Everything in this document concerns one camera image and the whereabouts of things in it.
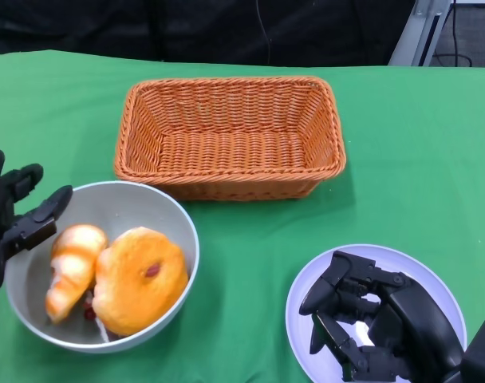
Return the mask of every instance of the green table surface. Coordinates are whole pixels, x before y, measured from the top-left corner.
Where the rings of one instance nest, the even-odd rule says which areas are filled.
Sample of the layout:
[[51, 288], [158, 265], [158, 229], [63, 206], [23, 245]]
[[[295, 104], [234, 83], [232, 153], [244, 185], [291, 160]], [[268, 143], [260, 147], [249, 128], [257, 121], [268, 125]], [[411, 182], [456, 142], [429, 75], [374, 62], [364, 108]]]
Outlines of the green table surface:
[[26, 211], [63, 184], [114, 180], [124, 98], [161, 77], [313, 74], [337, 98], [348, 166], [306, 199], [184, 203], [202, 260], [173, 323], [92, 356], [30, 333], [0, 293], [0, 382], [301, 382], [286, 297], [315, 256], [349, 243], [403, 251], [457, 298], [469, 339], [485, 318], [485, 69], [292, 69], [168, 64], [72, 53], [0, 56], [6, 169], [38, 162]]

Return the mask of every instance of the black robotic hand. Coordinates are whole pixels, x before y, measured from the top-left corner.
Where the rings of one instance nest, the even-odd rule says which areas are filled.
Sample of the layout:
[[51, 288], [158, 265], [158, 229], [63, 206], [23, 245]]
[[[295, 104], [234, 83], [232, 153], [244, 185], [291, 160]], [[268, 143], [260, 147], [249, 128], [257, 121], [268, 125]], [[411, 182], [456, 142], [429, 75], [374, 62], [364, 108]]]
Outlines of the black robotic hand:
[[24, 215], [14, 214], [14, 204], [35, 189], [43, 176], [41, 165], [32, 164], [2, 176], [5, 156], [0, 151], [0, 287], [6, 261], [23, 250], [30, 250], [57, 231], [55, 221], [67, 207], [73, 189], [56, 190], [37, 208]]
[[[370, 302], [375, 294], [381, 302]], [[314, 323], [310, 353], [327, 345], [344, 381], [485, 383], [485, 323], [464, 353], [443, 311], [414, 279], [375, 261], [335, 251], [306, 295], [301, 315]], [[338, 322], [364, 322], [374, 346], [358, 347]]]

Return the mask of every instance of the wicker basket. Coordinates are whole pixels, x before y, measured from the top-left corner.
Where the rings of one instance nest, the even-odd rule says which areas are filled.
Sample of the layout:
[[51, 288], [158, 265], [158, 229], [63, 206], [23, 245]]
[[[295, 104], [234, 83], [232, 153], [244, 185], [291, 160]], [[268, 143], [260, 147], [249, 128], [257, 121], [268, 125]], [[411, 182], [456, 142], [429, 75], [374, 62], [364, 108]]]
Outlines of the wicker basket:
[[345, 166], [316, 77], [145, 81], [127, 97], [115, 173], [177, 199], [301, 198]]

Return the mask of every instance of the donut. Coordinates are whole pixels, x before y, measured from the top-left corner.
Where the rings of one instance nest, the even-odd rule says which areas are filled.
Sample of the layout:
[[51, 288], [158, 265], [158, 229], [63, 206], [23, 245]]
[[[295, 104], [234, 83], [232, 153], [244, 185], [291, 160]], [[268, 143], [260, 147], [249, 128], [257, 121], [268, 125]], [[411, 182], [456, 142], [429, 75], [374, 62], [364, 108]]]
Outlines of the donut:
[[53, 323], [66, 318], [88, 288], [93, 286], [96, 260], [108, 246], [108, 236], [92, 225], [65, 229], [51, 250], [53, 280], [45, 296], [45, 310]]
[[166, 314], [187, 280], [180, 247], [158, 231], [138, 227], [99, 256], [92, 307], [106, 329], [132, 335]]

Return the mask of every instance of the basket rim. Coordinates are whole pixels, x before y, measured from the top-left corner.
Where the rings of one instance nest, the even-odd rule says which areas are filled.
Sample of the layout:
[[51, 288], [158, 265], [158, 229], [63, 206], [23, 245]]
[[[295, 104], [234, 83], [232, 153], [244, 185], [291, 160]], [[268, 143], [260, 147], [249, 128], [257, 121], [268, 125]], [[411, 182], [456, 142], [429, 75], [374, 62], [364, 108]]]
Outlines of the basket rim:
[[[131, 124], [125, 124], [124, 121], [131, 121], [133, 108], [136, 103], [136, 94], [153, 85], [162, 85], [166, 83], [202, 83], [206, 82], [212, 84], [213, 82], [222, 82], [238, 84], [251, 80], [268, 81], [270, 83], [294, 83], [294, 82], [309, 82], [316, 83], [321, 86], [326, 93], [326, 96], [333, 103], [333, 118], [336, 126], [332, 130], [336, 136], [336, 145], [332, 149], [334, 161], [329, 165], [312, 168], [231, 168], [224, 170], [209, 170], [209, 171], [180, 171], [180, 172], [137, 172], [127, 165], [127, 146], [128, 141], [125, 137], [132, 131]], [[333, 96], [333, 90], [329, 83], [316, 76], [306, 75], [285, 75], [285, 76], [251, 76], [251, 77], [167, 77], [153, 80], [141, 81], [130, 88], [124, 103], [124, 111], [122, 115], [122, 122], [120, 126], [119, 137], [116, 143], [116, 156], [114, 161], [115, 174], [123, 180], [132, 180], [145, 184], [189, 184], [191, 178], [194, 177], [194, 182], [246, 182], [246, 181], [269, 181], [269, 175], [273, 176], [272, 180], [276, 181], [322, 181], [333, 178], [340, 174], [346, 165], [347, 158], [345, 153], [345, 146], [341, 134], [341, 122], [337, 111], [337, 102]]]

